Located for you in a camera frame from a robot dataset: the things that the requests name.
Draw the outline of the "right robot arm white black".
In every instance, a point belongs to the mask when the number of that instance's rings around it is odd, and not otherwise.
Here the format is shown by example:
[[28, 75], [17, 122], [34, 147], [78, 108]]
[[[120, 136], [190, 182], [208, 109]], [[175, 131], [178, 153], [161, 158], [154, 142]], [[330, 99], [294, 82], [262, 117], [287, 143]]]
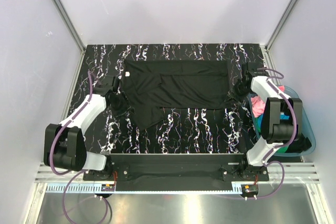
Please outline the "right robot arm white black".
[[292, 98], [273, 83], [273, 79], [282, 79], [283, 75], [271, 77], [271, 69], [260, 68], [254, 62], [243, 64], [242, 77], [229, 90], [226, 101], [243, 102], [245, 97], [254, 93], [265, 103], [261, 122], [261, 136], [257, 143], [248, 150], [237, 167], [237, 174], [242, 178], [261, 173], [268, 160], [283, 147], [288, 147], [298, 139], [302, 131], [303, 105], [299, 98]]

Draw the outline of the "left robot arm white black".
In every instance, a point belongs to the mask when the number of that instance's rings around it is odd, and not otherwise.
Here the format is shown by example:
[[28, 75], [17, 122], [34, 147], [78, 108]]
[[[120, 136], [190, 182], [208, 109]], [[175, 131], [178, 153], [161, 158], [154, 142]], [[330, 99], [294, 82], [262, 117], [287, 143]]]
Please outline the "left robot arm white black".
[[130, 109], [126, 96], [118, 92], [120, 79], [107, 76], [101, 83], [92, 85], [82, 104], [58, 124], [49, 124], [45, 130], [44, 164], [56, 175], [94, 170], [107, 172], [111, 166], [108, 157], [88, 152], [85, 133], [97, 116], [109, 110], [117, 118]]

